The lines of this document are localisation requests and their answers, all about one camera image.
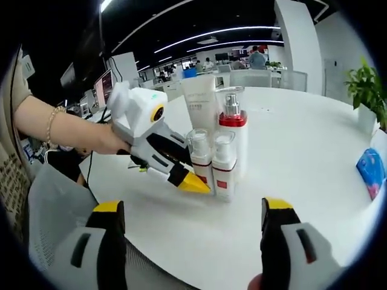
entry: gold bracelet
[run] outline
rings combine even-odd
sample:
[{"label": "gold bracelet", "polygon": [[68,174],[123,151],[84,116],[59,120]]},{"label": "gold bracelet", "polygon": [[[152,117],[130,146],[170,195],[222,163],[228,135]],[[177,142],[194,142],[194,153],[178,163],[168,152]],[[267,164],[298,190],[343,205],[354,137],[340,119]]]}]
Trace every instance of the gold bracelet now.
[{"label": "gold bracelet", "polygon": [[62,106],[56,107],[51,113],[47,123],[47,145],[48,145],[48,148],[52,148],[52,149],[56,149],[58,147],[57,144],[54,144],[51,142],[51,125],[53,124],[53,120],[55,119],[55,116],[59,112],[63,112],[63,113],[66,112],[65,107],[62,107]]}]

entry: ceiling light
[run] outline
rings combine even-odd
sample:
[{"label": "ceiling light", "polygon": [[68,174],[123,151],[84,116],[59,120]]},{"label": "ceiling light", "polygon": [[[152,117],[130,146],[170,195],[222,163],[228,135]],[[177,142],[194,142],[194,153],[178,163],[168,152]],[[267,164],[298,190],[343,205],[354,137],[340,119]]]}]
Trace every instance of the ceiling light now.
[{"label": "ceiling light", "polygon": [[144,68],[142,68],[142,69],[139,69],[137,72],[139,73],[140,71],[143,71],[144,69],[147,69],[147,68],[149,68],[150,67],[150,65],[147,65],[146,67],[144,67]]},{"label": "ceiling light", "polygon": [[107,8],[112,0],[104,0],[101,4],[101,13]]},{"label": "ceiling light", "polygon": [[159,60],[158,62],[163,62],[164,60],[171,59],[171,58],[172,58],[172,56],[169,56],[169,57],[166,57],[165,59]]},{"label": "ceiling light", "polygon": [[191,51],[202,50],[203,48],[208,48],[208,47],[217,47],[219,45],[241,44],[241,43],[246,43],[246,42],[269,42],[271,44],[282,44],[282,43],[284,43],[283,41],[279,41],[279,40],[242,40],[242,41],[232,41],[232,42],[224,42],[224,43],[208,45],[206,47],[199,47],[199,48],[195,48],[193,50],[187,50],[187,52],[190,53]]},{"label": "ceiling light", "polygon": [[167,48],[170,48],[170,47],[172,47],[174,45],[181,44],[181,43],[183,43],[185,41],[189,41],[189,40],[192,40],[192,39],[195,39],[195,38],[198,38],[198,37],[203,37],[203,36],[206,36],[206,35],[220,33],[220,32],[233,31],[233,30],[243,30],[243,29],[281,29],[281,28],[278,27],[278,26],[245,26],[245,27],[234,27],[234,28],[227,28],[227,29],[222,29],[222,30],[215,30],[215,31],[199,34],[199,35],[192,36],[190,38],[183,39],[181,41],[175,42],[175,43],[170,44],[170,45],[168,45],[166,47],[163,47],[160,50],[155,51],[154,53],[159,53],[159,52],[161,52],[163,50],[166,50]]}]

